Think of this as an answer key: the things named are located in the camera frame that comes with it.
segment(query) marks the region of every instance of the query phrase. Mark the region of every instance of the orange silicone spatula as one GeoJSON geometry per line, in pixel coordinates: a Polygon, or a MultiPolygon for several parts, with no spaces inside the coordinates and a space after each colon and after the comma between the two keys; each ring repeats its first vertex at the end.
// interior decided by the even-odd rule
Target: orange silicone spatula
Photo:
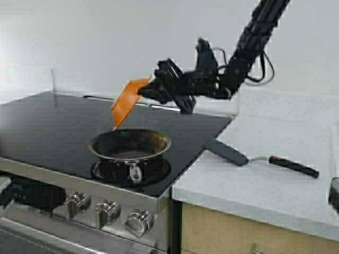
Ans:
{"type": "Polygon", "coordinates": [[[149,79],[134,79],[131,80],[120,94],[117,101],[111,107],[111,113],[114,120],[114,128],[116,130],[132,111],[135,104],[140,100],[138,95],[140,88],[146,86],[149,79]]]}

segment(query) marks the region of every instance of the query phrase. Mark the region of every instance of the black handle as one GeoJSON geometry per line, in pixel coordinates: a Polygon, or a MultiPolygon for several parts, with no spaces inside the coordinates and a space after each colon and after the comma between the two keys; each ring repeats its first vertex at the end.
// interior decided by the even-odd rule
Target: black handle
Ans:
{"type": "Polygon", "coordinates": [[[218,140],[209,140],[203,147],[237,166],[243,166],[248,163],[245,155],[218,140]]]}
{"type": "Polygon", "coordinates": [[[280,166],[280,167],[292,169],[294,171],[303,173],[303,174],[311,176],[313,178],[318,178],[318,176],[319,176],[319,172],[312,169],[312,168],[309,168],[309,167],[306,167],[304,165],[298,164],[296,162],[286,160],[286,159],[283,159],[283,158],[279,158],[279,157],[276,157],[276,156],[271,156],[269,163],[273,164],[273,165],[280,166]]]}

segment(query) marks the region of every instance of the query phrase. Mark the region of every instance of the spatula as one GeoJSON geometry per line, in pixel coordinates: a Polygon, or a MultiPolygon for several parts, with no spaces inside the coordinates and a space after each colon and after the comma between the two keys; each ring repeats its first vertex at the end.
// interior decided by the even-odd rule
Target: spatula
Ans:
{"type": "Polygon", "coordinates": [[[256,160],[267,160],[270,164],[288,168],[313,178],[319,176],[319,172],[312,168],[276,156],[256,157],[249,160],[241,152],[215,139],[209,140],[203,147],[237,166],[243,166],[256,160]]]}
{"type": "Polygon", "coordinates": [[[119,98],[111,107],[112,118],[114,120],[114,128],[116,130],[126,119],[128,114],[132,111],[135,104],[140,100],[138,95],[140,88],[146,86],[149,79],[134,79],[128,82],[119,98]]]}

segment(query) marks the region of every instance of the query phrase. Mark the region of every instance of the countertop edge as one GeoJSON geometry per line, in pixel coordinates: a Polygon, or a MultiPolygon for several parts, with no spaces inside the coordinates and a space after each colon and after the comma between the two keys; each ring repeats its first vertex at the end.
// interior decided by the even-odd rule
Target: countertop edge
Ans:
{"type": "Polygon", "coordinates": [[[278,226],[280,228],[310,234],[328,240],[339,241],[339,227],[327,223],[303,219],[261,207],[250,206],[237,201],[229,201],[204,195],[188,189],[176,187],[175,185],[172,187],[172,198],[180,202],[278,226]]]}

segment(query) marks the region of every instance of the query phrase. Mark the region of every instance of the wooden cabinet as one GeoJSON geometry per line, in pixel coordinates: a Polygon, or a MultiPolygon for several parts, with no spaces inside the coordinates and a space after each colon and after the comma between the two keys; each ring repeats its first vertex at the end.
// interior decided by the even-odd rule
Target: wooden cabinet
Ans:
{"type": "Polygon", "coordinates": [[[182,254],[339,254],[339,242],[183,204],[182,254]]]}

